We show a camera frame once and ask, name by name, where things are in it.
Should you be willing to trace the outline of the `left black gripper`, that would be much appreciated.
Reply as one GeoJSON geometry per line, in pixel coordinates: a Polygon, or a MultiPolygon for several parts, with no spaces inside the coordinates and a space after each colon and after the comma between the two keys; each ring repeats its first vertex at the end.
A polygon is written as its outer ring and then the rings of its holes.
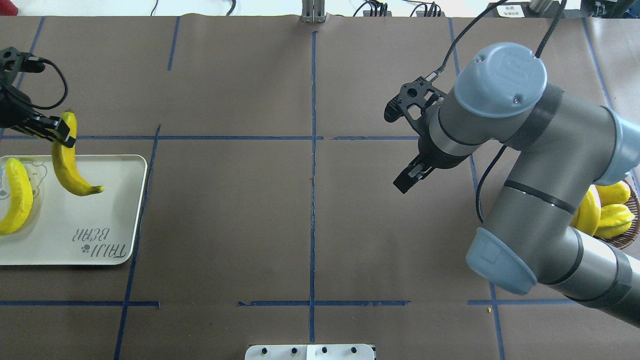
{"type": "Polygon", "coordinates": [[[16,88],[2,88],[0,95],[0,125],[30,136],[57,142],[73,148],[77,139],[77,120],[73,114],[45,116],[21,101],[30,103],[29,96],[16,88]]]}

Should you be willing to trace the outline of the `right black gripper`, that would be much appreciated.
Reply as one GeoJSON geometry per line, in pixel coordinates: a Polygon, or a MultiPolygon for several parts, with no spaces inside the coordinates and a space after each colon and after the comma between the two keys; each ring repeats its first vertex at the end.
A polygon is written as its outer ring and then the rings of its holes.
{"type": "Polygon", "coordinates": [[[446,133],[439,120],[430,120],[419,135],[419,154],[393,180],[393,186],[406,194],[435,169],[452,169],[468,158],[468,146],[446,133]]]}

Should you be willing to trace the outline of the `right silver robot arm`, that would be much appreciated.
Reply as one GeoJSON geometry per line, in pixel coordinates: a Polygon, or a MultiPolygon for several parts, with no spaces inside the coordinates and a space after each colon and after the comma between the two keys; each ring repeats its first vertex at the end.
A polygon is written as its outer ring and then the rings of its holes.
{"type": "Polygon", "coordinates": [[[570,225],[591,185],[624,180],[639,165],[639,126],[548,81],[521,44],[477,53],[451,92],[435,75],[403,84],[384,119],[404,117],[418,155],[393,184],[407,193],[435,169],[451,169],[487,141],[519,152],[467,251],[478,275],[524,296],[536,284],[639,326],[639,260],[570,225]]]}

